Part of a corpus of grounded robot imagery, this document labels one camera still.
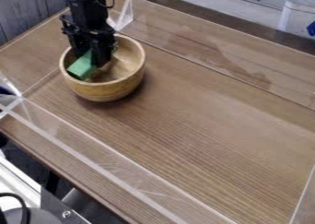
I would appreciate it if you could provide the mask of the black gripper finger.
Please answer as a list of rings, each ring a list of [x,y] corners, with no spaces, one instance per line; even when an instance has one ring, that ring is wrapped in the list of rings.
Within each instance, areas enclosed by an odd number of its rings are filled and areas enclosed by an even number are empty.
[[[116,40],[114,38],[94,40],[91,43],[91,63],[96,67],[103,67],[111,61],[115,49]]]
[[[76,57],[82,57],[91,48],[91,38],[87,35],[71,35],[71,47]]]

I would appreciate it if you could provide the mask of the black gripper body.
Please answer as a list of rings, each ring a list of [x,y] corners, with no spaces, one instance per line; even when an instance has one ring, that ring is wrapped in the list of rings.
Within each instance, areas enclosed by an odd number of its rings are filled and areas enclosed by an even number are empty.
[[[115,38],[115,29],[110,26],[108,10],[115,4],[108,5],[106,0],[66,0],[71,13],[62,15],[62,32],[68,36],[87,35],[94,40]]]

